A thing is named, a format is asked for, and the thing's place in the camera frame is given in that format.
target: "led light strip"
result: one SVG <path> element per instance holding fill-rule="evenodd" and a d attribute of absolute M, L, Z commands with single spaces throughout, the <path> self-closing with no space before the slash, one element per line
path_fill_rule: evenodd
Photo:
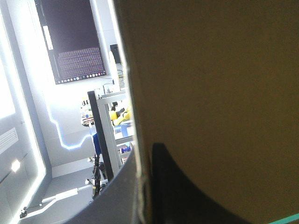
<path fill-rule="evenodd" d="M 21 211 L 21 209 L 25 206 L 28 206 L 33 195 L 36 193 L 38 187 L 40 186 L 41 182 L 43 181 L 43 178 L 46 175 L 46 167 L 43 163 L 43 158 L 40 154 L 39 151 L 39 147 L 36 141 L 36 136 L 35 136 L 35 132 L 32 126 L 32 122 L 31 122 L 31 118 L 29 115 L 29 111 L 27 108 L 27 104 L 25 101 L 25 97 L 24 97 L 24 93 L 22 90 L 22 86 L 21 86 L 21 82 L 19 79 L 19 75 L 17 72 L 17 68 L 15 66 L 15 62 L 14 62 L 14 57 L 13 57 L 13 53 L 10 47 L 10 43 L 8 40 L 8 35 L 5 29 L 5 24 L 3 21 L 3 17 L 2 17 L 2 11 L 0 9 L 0 43 L 2 46 L 2 50 L 3 52 L 6 53 L 6 58 L 7 58 L 7 65 L 10 69 L 10 77 L 14 83 L 14 90 L 15 93 L 17 95 L 17 98 L 19 99 L 19 104 L 20 104 L 20 108 L 21 108 L 21 112 L 22 112 L 22 116 L 24 118 L 25 121 L 25 126 L 26 129 L 28 131 L 28 136 L 29 136 L 29 141 L 31 144 L 31 148 L 34 154 L 34 158 L 36 161 L 36 166 L 37 166 L 37 177 L 34 180 L 33 184 L 31 185 L 30 189 L 28 190 L 25 198 L 23 199 L 23 201 L 20 203 L 20 207 L 17 211 L 12 211 L 13 213 L 15 212 L 10 224 L 17 224 L 20 220 L 19 217 L 19 211 Z"/>

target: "wall-mounted monitor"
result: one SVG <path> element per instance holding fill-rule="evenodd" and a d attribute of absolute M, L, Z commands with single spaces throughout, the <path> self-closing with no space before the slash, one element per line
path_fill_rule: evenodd
<path fill-rule="evenodd" d="M 89 0 L 35 0 L 56 84 L 106 75 Z"/>

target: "shelf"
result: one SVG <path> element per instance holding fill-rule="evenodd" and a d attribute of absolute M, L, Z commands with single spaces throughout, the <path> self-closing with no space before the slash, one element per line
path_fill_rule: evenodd
<path fill-rule="evenodd" d="M 115 141 L 116 141 L 117 145 L 124 144 L 126 142 L 133 141 L 133 136 L 128 136 L 128 137 L 125 137 L 125 138 L 116 139 Z"/>

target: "window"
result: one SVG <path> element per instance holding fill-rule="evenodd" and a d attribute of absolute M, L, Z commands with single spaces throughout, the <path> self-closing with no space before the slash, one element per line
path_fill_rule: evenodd
<path fill-rule="evenodd" d="M 15 113 L 14 103 L 11 97 L 3 65 L 0 62 L 0 119 Z"/>

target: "bright light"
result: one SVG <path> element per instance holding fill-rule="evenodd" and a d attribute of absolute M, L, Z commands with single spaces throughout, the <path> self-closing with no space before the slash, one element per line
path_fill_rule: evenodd
<path fill-rule="evenodd" d="M 43 31 L 44 31 L 45 36 L 46 36 L 46 41 L 47 41 L 48 49 L 49 50 L 53 50 L 52 40 L 51 40 L 51 36 L 50 36 L 50 32 L 49 32 L 48 26 L 43 26 Z"/>
<path fill-rule="evenodd" d="M 43 158 L 40 154 L 39 147 L 38 147 L 38 144 L 36 141 L 35 132 L 34 132 L 34 129 L 32 126 L 29 111 L 27 109 L 27 104 L 25 101 L 25 97 L 24 97 L 24 93 L 22 90 L 19 75 L 17 72 L 17 68 L 15 66 L 14 56 L 13 56 L 13 53 L 12 53 L 12 50 L 11 50 L 11 47 L 10 47 L 10 44 L 8 41 L 7 32 L 5 29 L 5 24 L 3 21 L 1 9 L 0 9 L 0 51 L 5 52 L 3 56 L 5 58 L 6 65 L 9 68 L 9 75 L 14 84 L 14 92 L 17 96 L 19 107 L 21 109 L 21 113 L 22 113 L 23 119 L 25 121 L 25 126 L 26 126 L 26 129 L 28 132 L 31 149 L 32 149 L 32 152 L 33 152 L 33 155 L 34 155 L 34 158 L 36 161 L 37 170 L 38 170 L 37 177 L 34 180 L 34 182 L 32 183 L 30 189 L 28 190 L 28 192 L 24 192 L 25 198 L 23 199 L 23 201 L 21 203 L 19 203 L 19 205 L 20 205 L 19 208 L 15 211 L 12 211 L 14 216 L 13 216 L 10 224 L 17 224 L 20 220 L 20 216 L 19 216 L 20 211 L 24 207 L 27 207 L 29 205 L 33 195 L 36 193 L 38 187 L 40 186 L 41 182 L 43 181 L 43 178 L 46 175 L 46 167 L 43 163 Z"/>
<path fill-rule="evenodd" d="M 13 99 L 10 94 L 9 86 L 5 77 L 3 65 L 0 62 L 0 96 L 1 107 L 0 119 L 15 113 Z"/>
<path fill-rule="evenodd" d="M 21 164 L 18 160 L 13 161 L 13 163 L 11 164 L 11 169 L 14 172 L 17 172 L 18 169 L 20 168 Z"/>

